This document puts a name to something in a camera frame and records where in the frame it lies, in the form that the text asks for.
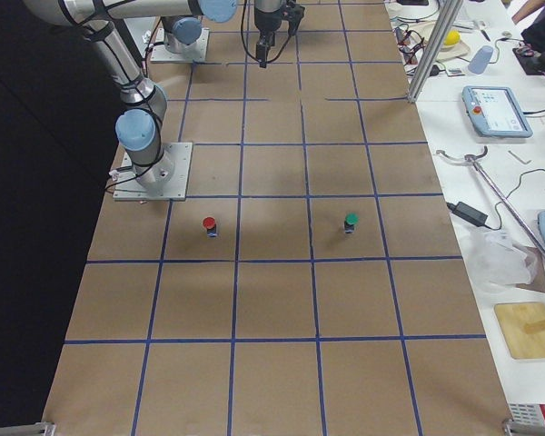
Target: red emergency stop button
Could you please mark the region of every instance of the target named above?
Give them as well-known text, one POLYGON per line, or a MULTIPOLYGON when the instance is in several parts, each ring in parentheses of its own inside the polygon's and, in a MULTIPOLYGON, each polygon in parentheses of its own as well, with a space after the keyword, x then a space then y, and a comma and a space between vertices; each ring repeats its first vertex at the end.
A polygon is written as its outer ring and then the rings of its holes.
POLYGON ((216 226, 216 220, 212 218, 212 216, 209 216, 207 218, 204 218, 202 221, 203 228, 206 230, 212 230, 216 226))

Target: power adapter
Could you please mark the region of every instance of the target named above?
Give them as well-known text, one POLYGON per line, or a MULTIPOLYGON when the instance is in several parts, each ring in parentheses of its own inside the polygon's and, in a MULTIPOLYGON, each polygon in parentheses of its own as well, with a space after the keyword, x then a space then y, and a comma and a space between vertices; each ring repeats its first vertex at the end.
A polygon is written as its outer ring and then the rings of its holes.
POLYGON ((440 69, 439 66, 433 65, 432 69, 430 70, 430 77, 434 77, 434 76, 440 74, 440 71, 442 71, 442 70, 440 69))
POLYGON ((476 225, 477 227, 486 227, 485 223, 487 222, 488 215, 474 209, 473 207, 470 207, 466 203, 446 203, 446 206, 448 206, 448 209, 452 213, 462 218, 464 221, 468 221, 469 223, 476 225))

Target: screen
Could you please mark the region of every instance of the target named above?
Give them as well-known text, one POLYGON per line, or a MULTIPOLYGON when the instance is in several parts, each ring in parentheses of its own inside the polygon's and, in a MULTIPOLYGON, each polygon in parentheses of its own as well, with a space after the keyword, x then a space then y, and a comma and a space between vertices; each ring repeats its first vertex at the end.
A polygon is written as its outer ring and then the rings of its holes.
POLYGON ((509 95, 503 89, 472 89, 472 96, 479 103, 489 130, 521 132, 524 130, 509 95))

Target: metal mounting plate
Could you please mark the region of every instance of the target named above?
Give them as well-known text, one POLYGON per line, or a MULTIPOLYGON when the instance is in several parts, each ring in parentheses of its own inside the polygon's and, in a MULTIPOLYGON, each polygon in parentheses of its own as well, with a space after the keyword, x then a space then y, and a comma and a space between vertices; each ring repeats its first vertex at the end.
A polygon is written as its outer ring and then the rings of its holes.
MULTIPOLYGON (((168 52, 163 45, 157 45, 152 51, 150 60, 157 64, 191 64, 194 62, 205 62, 206 52, 208 50, 208 36, 210 30, 208 28, 202 29, 202 34, 196 41, 193 47, 184 48, 180 54, 168 52)), ((158 29, 155 36, 155 42, 161 43, 164 41, 164 30, 158 29)))
MULTIPOLYGON (((192 143, 167 143, 165 152, 175 162, 172 178, 163 186, 159 193, 148 193, 136 180, 118 184, 115 188, 113 198, 118 202, 136 202, 141 200, 185 200, 188 189, 188 177, 190 174, 190 163, 192 162, 192 143)), ((122 166, 131 166, 131 159, 124 155, 122 166)), ((134 173, 127 171, 120 173, 119 180, 131 179, 134 173)))

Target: dark background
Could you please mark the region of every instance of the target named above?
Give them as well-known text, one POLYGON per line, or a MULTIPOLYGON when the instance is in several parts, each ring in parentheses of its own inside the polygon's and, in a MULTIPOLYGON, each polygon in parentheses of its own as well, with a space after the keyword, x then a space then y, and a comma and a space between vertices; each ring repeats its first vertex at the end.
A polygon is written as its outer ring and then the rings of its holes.
POLYGON ((0 427, 42 418, 123 111, 80 33, 50 31, 0 0, 0 427))

